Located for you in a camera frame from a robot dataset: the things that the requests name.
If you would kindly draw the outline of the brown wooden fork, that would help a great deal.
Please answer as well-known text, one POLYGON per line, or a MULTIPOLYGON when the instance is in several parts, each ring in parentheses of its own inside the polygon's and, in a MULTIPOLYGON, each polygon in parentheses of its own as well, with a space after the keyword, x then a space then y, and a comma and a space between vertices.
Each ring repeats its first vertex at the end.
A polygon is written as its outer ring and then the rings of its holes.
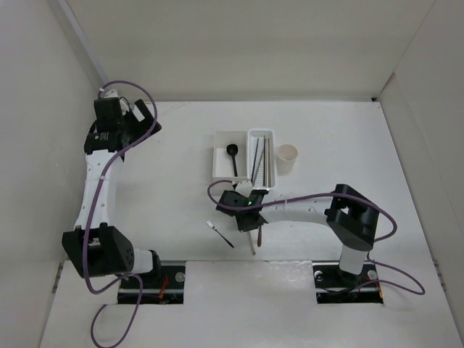
POLYGON ((258 234, 257 234, 257 247, 262 246, 262 226, 258 228, 258 234))

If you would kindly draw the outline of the black spoon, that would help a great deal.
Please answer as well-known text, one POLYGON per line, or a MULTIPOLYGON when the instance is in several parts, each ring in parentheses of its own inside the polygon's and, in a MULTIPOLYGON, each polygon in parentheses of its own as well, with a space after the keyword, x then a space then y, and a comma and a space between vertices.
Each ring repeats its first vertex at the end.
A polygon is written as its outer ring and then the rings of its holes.
POLYGON ((238 170, 236 166, 236 155, 239 153, 239 147, 236 144, 229 144, 226 147, 227 154, 231 157, 233 165, 233 174, 235 177, 238 176, 238 170))

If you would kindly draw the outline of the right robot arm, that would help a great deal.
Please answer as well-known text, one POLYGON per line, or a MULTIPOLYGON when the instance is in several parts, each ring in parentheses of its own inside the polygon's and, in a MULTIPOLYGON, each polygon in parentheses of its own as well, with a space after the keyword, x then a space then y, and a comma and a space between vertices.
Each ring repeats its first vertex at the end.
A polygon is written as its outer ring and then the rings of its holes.
POLYGON ((379 211, 346 184, 327 196, 297 199, 275 190, 253 189, 248 196, 224 191, 216 210, 234 217, 238 230, 249 232, 283 221, 314 223, 330 228, 342 244, 337 280, 351 286, 362 277, 367 253, 373 249, 379 211))

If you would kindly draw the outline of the small metal fork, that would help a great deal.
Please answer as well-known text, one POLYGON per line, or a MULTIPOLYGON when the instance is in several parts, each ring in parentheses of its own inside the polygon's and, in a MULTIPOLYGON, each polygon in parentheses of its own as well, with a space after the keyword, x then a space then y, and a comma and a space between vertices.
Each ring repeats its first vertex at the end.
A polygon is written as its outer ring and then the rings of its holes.
POLYGON ((215 225, 210 221, 207 220, 207 225, 214 231, 216 232, 223 240, 224 242, 230 246, 231 248, 235 248, 235 246, 221 233, 219 230, 215 227, 215 225))

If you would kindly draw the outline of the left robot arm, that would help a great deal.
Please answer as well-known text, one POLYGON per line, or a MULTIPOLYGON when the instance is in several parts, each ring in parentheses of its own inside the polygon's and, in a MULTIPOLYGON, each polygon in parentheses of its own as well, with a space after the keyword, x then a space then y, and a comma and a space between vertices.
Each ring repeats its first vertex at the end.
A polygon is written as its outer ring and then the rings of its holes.
POLYGON ((96 120, 84 143, 86 182, 79 216, 62 246, 80 277, 137 274, 145 287, 162 279, 162 266, 153 250, 135 248, 114 224, 117 177, 125 147, 161 125, 142 100, 126 107, 119 97, 94 101, 96 120))

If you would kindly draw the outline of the beige wooden spoon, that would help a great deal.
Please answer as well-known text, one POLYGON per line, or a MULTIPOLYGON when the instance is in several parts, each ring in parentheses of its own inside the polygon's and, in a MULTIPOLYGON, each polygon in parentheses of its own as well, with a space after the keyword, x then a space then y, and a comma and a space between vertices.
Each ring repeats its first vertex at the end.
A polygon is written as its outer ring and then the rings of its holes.
POLYGON ((255 256, 256 251, 255 251, 252 235, 251 235, 250 232, 247 232, 246 235, 247 235, 247 240, 248 240, 248 244, 249 244, 249 248, 250 248, 250 251, 252 253, 252 256, 255 256))

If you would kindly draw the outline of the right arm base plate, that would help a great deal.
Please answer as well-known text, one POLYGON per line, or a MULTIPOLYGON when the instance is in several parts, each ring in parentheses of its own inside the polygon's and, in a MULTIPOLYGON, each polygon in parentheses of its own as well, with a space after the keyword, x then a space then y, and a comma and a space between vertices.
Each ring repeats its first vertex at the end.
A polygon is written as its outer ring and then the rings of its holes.
POLYGON ((359 275, 342 271, 338 262, 314 262, 312 271, 318 304, 383 304, 376 266, 365 262, 359 275))

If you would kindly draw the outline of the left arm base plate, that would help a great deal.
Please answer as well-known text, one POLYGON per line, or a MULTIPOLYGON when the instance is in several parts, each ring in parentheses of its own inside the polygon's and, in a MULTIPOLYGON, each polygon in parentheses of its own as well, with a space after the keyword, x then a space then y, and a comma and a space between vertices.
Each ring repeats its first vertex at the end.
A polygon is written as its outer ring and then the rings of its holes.
MULTIPOLYGON (((139 275, 143 281, 141 305, 182 305, 186 281, 186 262, 162 262, 161 275, 139 275)), ((123 279, 117 291, 119 305, 135 305, 139 283, 134 277, 123 279)))

